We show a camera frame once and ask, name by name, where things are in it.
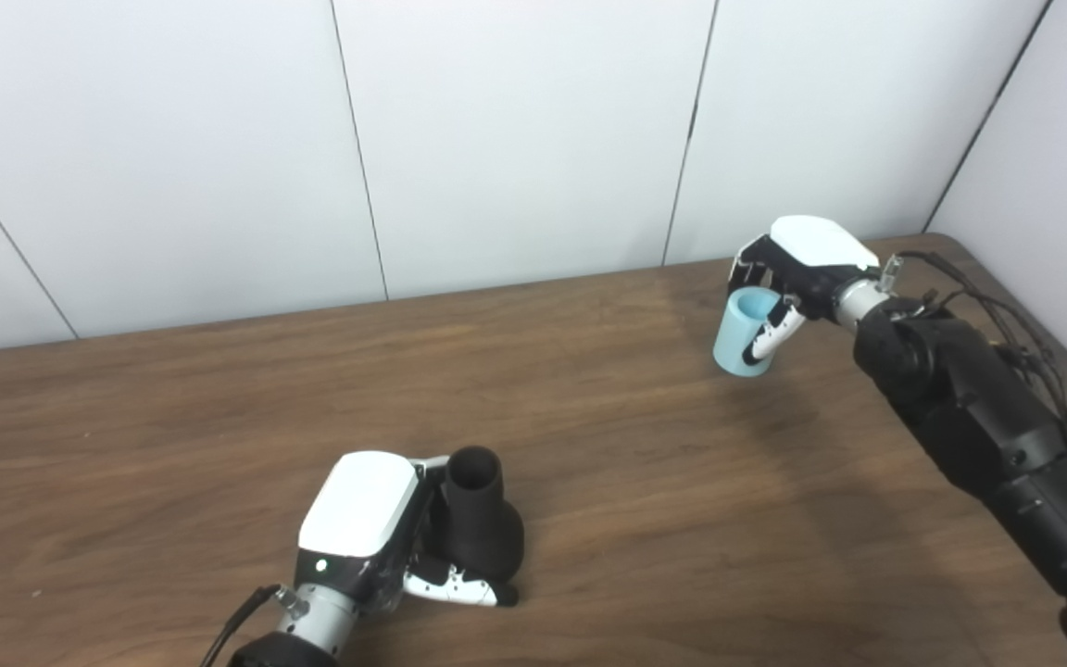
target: robot finger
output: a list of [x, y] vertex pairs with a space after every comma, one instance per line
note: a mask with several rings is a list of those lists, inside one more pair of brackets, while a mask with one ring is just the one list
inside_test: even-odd
[[415, 554], [402, 577], [402, 590], [427, 600], [475, 604], [479, 607], [513, 607], [516, 588], [488, 582], [472, 571], [443, 558]]

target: robotic arm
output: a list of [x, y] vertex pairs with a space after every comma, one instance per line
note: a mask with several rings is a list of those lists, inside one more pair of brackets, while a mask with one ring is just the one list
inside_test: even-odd
[[[807, 319], [850, 331], [857, 366], [945, 479], [982, 502], [1067, 600], [1067, 414], [1058, 417], [1024, 381], [1041, 371], [1040, 360], [991, 345], [931, 299], [896, 296], [894, 260], [880, 270], [871, 250], [829, 220], [776, 221], [740, 250], [729, 279], [730, 291], [761, 284], [782, 295], [745, 363], [775, 353]], [[1067, 636], [1067, 607], [1062, 629]]]
[[[457, 476], [457, 469], [465, 473]], [[468, 502], [448, 507], [446, 498], [465, 494]], [[508, 512], [496, 511], [503, 506], [508, 504], [501, 502], [499, 460], [482, 447], [431, 460], [378, 451], [345, 455], [300, 528], [293, 586], [258, 588], [225, 625], [204, 666], [270, 597], [284, 608], [277, 629], [234, 651], [229, 667], [337, 667], [356, 620], [393, 612], [403, 593], [512, 607], [516, 590], [505, 579], [521, 565], [524, 530], [511, 506]], [[432, 527], [432, 508], [441, 509], [437, 527]], [[456, 552], [457, 530], [465, 527], [504, 533], [508, 550], [490, 550], [490, 560], [475, 559], [488, 574], [431, 553], [432, 544]], [[424, 530], [427, 540], [420, 540]], [[427, 553], [419, 552], [419, 540], [431, 542]], [[496, 553], [508, 554], [507, 561], [495, 561]]]

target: black robotic arm segment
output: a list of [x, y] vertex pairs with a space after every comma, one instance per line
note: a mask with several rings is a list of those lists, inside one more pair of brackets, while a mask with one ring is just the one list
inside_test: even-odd
[[[810, 232], [808, 237], [803, 231]], [[988, 313], [1007, 305], [978, 292], [943, 258], [931, 255], [926, 261], [957, 280], [961, 290], [937, 305], [930, 297], [902, 299], [892, 292], [898, 261], [877, 273], [872, 269], [876, 263], [863, 261], [862, 252], [850, 250], [846, 239], [850, 236], [831, 221], [781, 219], [770, 236], [740, 251], [729, 287], [770, 277], [769, 286], [795, 301], [806, 317], [825, 318], [855, 333], [855, 362], [937, 469], [951, 485], [980, 499], [1042, 578], [1067, 599], [1067, 404], [1050, 351], [1019, 313], [1010, 315], [1024, 325], [1039, 354], [1021, 349], [996, 313], [991, 317], [1007, 346], [991, 345], [969, 322], [953, 317], [944, 303], [954, 296], [973, 297]], [[832, 249], [830, 255], [854, 255], [859, 266], [853, 273], [847, 270], [851, 263], [806, 261], [825, 257], [823, 247]], [[762, 328], [745, 354], [761, 347], [768, 334]], [[1045, 380], [1055, 412], [1030, 387], [1034, 372]], [[1062, 625], [1067, 636], [1067, 608]]]
[[[891, 340], [905, 354], [869, 351]], [[866, 317], [855, 355], [944, 478], [983, 502], [1067, 597], [1067, 433], [1060, 418], [978, 330], [949, 313]]]

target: cable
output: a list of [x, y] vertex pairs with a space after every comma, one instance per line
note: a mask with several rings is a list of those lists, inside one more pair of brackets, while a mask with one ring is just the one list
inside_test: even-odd
[[[1032, 322], [1023, 316], [1023, 313], [1019, 312], [1019, 308], [1005, 303], [1005, 301], [986, 295], [983, 291], [970, 290], [970, 288], [954, 291], [950, 296], [945, 297], [945, 299], [941, 300], [941, 303], [937, 305], [937, 307], [945, 307], [945, 305], [949, 305], [950, 301], [962, 295], [978, 301], [980, 304], [1003, 309], [1003, 312], [1010, 315], [1012, 318], [1015, 319], [1016, 324], [1019, 324], [1020, 329], [1023, 329], [1024, 333], [1032, 338], [1032, 343], [1036, 347], [1038, 353], [1038, 362], [1041, 363], [1042, 366], [1051, 374], [1051, 378], [1038, 371], [1035, 371], [1035, 376], [1040, 377], [1041, 383], [1045, 385], [1047, 392], [1049, 392], [1051, 401], [1053, 401], [1053, 406], [1056, 409], [1056, 415], [1062, 418], [1062, 422], [1064, 422], [1064, 428], [1067, 430], [1067, 390], [1064, 387], [1064, 376], [1062, 370], [1060, 370], [1058, 364], [1056, 363], [1056, 355], [1053, 353], [1053, 350], [1051, 350], [1049, 343], [1047, 343], [1042, 335], [1038, 333]], [[1030, 364], [1032, 363], [1033, 358], [1029, 354], [1025, 355], [1025, 360], [1029, 361]]]
[[278, 584], [271, 584], [271, 586], [262, 586], [257, 588], [250, 598], [234, 612], [233, 616], [228, 617], [225, 624], [221, 626], [221, 633], [217, 635], [216, 640], [212, 640], [212, 646], [208, 649], [208, 652], [204, 654], [204, 660], [200, 662], [200, 667], [211, 667], [212, 662], [216, 662], [217, 654], [221, 653], [221, 649], [224, 649], [225, 641], [237, 632], [237, 629], [241, 628], [241, 624], [245, 622], [246, 618], [250, 618], [258, 607], [266, 604], [267, 600], [274, 597], [274, 593], [278, 592], [281, 588]]
[[[933, 269], [941, 271], [941, 273], [944, 273], [946, 277], [952, 279], [954, 283], [961, 284], [961, 287], [965, 287], [966, 290], [982, 292], [978, 286], [966, 276], [966, 273], [962, 273], [962, 271], [958, 269], [958, 267], [953, 266], [953, 263], [950, 263], [947, 258], [944, 258], [937, 253], [923, 253], [920, 252], [920, 250], [903, 250], [902, 252], [896, 253], [896, 256], [915, 258], [917, 260], [923, 261], [933, 267]], [[986, 316], [990, 317], [990, 320], [994, 323], [994, 328], [999, 329], [999, 333], [1002, 334], [1003, 338], [1007, 342], [1007, 345], [1019, 349], [1019, 338], [1015, 336], [1014, 331], [1007, 325], [1007, 321], [1003, 319], [1003, 316], [1000, 315], [994, 307], [991, 307], [990, 304], [980, 303], [980, 305], [982, 305], [984, 312], [986, 312]], [[1029, 384], [1029, 387], [1032, 387], [1032, 379], [1030, 379], [1029, 375], [1023, 375], [1023, 380]]]
[[[966, 273], [962, 273], [958, 267], [954, 266], [944, 257], [937, 253], [922, 253], [919, 250], [906, 250], [906, 252], [896, 253], [898, 256], [919, 258], [931, 266], [933, 269], [941, 271], [954, 280], [954, 282], [961, 284], [961, 290], [956, 290], [950, 292], [944, 299], [941, 299], [937, 303], [936, 308], [944, 308], [949, 305], [950, 301], [957, 299], [961, 296], [970, 297], [974, 301], [977, 301], [978, 305], [986, 309], [986, 315], [990, 316], [991, 321], [994, 322], [997, 329], [1000, 330], [1003, 338], [1007, 342], [1007, 345], [1013, 348], [1013, 350], [1021, 355], [1021, 359], [1026, 364], [1023, 370], [1023, 376], [1032, 387], [1030, 382], [1030, 377], [1038, 377], [1040, 383], [1045, 387], [1046, 392], [1049, 393], [1049, 398], [1051, 403], [1056, 411], [1056, 417], [1062, 422], [1064, 429], [1067, 431], [1067, 390], [1064, 387], [1064, 375], [1060, 368], [1060, 364], [1056, 362], [1056, 355], [1053, 353], [1053, 349], [1049, 346], [1049, 343], [1045, 340], [1045, 337], [1040, 334], [1035, 325], [1029, 321], [1029, 318], [1020, 313], [1019, 308], [1005, 303], [1003, 300], [996, 299], [990, 295], [986, 295], [985, 291], [981, 290], [976, 284], [971, 282]], [[1032, 338], [1032, 345], [1035, 346], [1037, 354], [1031, 354], [1026, 349], [1020, 346], [1020, 343], [1016, 339], [1015, 334], [1012, 329], [1008, 328], [1007, 322], [1003, 319], [1002, 313], [1007, 313], [1013, 319], [1015, 319], [1016, 324], [1020, 325], [1020, 329], [1024, 331], [1025, 334]]]

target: silver metal joint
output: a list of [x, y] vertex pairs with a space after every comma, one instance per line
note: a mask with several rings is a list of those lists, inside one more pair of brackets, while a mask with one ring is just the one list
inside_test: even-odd
[[307, 612], [296, 618], [291, 612], [278, 621], [278, 632], [296, 635], [323, 653], [339, 657], [352, 626], [360, 617], [356, 603], [350, 597], [319, 584], [302, 584], [296, 593]]
[[299, 593], [292, 591], [290, 586], [278, 588], [278, 592], [274, 593], [274, 600], [283, 605], [283, 609], [287, 616], [291, 617], [292, 621], [300, 620], [310, 612], [310, 604], [307, 603], [307, 600], [300, 599]]
[[880, 284], [875, 280], [859, 280], [848, 284], [842, 291], [838, 306], [834, 307], [834, 320], [851, 334], [859, 331], [859, 320], [867, 316], [872, 308], [892, 298], [892, 295], [880, 290]]
[[892, 255], [888, 258], [888, 264], [883, 265], [883, 273], [880, 274], [880, 286], [878, 290], [890, 295], [896, 286], [896, 279], [901, 276], [903, 269], [903, 257]]

